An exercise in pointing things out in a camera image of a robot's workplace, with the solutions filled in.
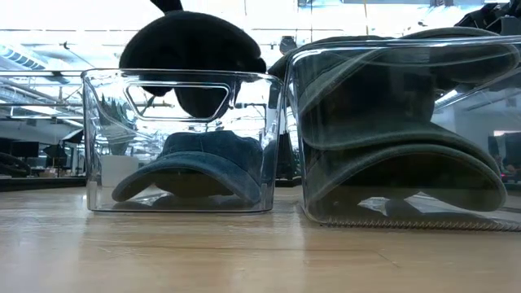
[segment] transparent storage container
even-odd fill
[[[273,207],[279,79],[110,69],[89,70],[82,78],[90,210]]]
[[[519,37],[378,40],[293,55],[285,93],[308,218],[521,230],[520,45]]]

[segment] cap brim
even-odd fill
[[[131,199],[155,184],[158,176],[169,176],[178,179],[175,181],[182,181],[186,176],[183,170],[194,170],[217,180],[245,202],[254,204],[260,200],[259,184],[248,172],[220,156],[197,151],[177,152],[149,163],[120,182],[112,192],[112,198],[117,202]],[[190,193],[189,185],[182,188],[187,189],[183,191],[184,194]]]
[[[402,37],[401,39],[425,39],[425,38],[449,38],[449,37],[491,37],[497,36],[497,34],[477,28],[438,28],[427,30],[419,33],[413,33]],[[519,52],[512,45],[494,45],[496,50],[490,50],[491,46],[474,46],[474,50],[469,52],[469,55],[454,53],[453,46],[436,47],[436,57],[432,55],[433,52],[430,48],[407,48],[400,49],[376,49],[366,53],[360,54],[359,50],[356,50],[358,55],[347,55],[345,61],[340,65],[331,68],[330,70],[323,72],[321,76],[317,77],[313,82],[309,83],[309,86],[305,88],[302,95],[299,97],[298,112],[304,114],[308,112],[312,107],[318,105],[329,93],[337,89],[339,85],[348,79],[350,76],[358,71],[363,70],[366,65],[376,63],[375,60],[387,53],[393,54],[389,56],[383,62],[377,62],[379,66],[384,67],[400,67],[410,66],[416,67],[418,70],[425,71],[427,68],[443,68],[448,67],[449,69],[441,69],[439,72],[433,72],[432,74],[446,75],[447,79],[454,82],[485,82],[490,81],[495,77],[499,77],[502,74],[516,68],[519,63]],[[411,50],[421,50],[417,54],[412,54]],[[501,66],[491,67],[491,60],[495,64]],[[473,71],[471,68],[466,69],[466,73],[463,74],[465,80],[459,76],[452,76],[454,65],[468,64],[472,67],[486,69],[485,71],[480,70],[478,72]]]
[[[403,199],[422,191],[476,211],[493,211],[505,202],[497,165],[473,143],[431,122],[375,116],[346,121],[320,136],[303,133],[306,145],[321,150],[306,172],[312,201],[327,195],[351,197],[350,203],[375,196]],[[436,167],[441,163],[446,167]],[[415,177],[418,173],[424,177]],[[356,176],[376,177],[360,186]],[[394,185],[389,178],[403,182]]]

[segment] wooden surface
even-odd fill
[[[278,190],[257,215],[92,213],[0,193],[0,292],[520,292],[521,234],[331,229]]]

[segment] clear plastic bin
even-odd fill
[[[90,210],[272,208],[279,79],[181,70],[90,70],[82,78]]]
[[[308,218],[521,230],[519,45],[520,37],[335,42],[294,55],[285,82]]]

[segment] desk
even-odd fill
[[[92,213],[85,189],[0,193],[0,292],[519,292],[521,234],[321,227],[279,189],[257,215]]]

